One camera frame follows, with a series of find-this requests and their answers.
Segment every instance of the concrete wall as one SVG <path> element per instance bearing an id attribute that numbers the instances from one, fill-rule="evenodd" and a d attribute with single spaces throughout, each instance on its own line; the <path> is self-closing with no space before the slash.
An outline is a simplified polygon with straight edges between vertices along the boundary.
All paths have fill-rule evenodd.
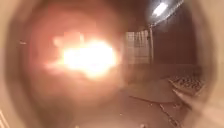
<path id="1" fill-rule="evenodd" d="M 153 30 L 155 63 L 196 64 L 197 48 L 190 12 L 181 6 Z"/>

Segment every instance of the glowing light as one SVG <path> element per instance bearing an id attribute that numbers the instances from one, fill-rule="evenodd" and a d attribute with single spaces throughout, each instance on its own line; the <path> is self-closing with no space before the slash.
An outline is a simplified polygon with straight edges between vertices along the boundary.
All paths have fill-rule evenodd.
<path id="1" fill-rule="evenodd" d="M 156 15 L 157 17 L 162 15 L 165 10 L 167 9 L 168 5 L 166 3 L 160 3 L 156 9 L 153 11 L 153 15 Z"/>
<path id="2" fill-rule="evenodd" d="M 63 51 L 63 63 L 70 70 L 84 72 L 89 77 L 105 74 L 116 65 L 116 53 L 102 41 L 92 41 L 79 48 Z"/>

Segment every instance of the fire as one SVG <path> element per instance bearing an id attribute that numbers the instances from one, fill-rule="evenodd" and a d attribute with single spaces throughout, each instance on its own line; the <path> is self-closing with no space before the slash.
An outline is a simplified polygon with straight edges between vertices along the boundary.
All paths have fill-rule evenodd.
<path id="1" fill-rule="evenodd" d="M 102 76 L 117 64 L 116 52 L 103 41 L 91 41 L 78 48 L 67 48 L 62 54 L 66 68 L 81 71 L 89 77 Z"/>

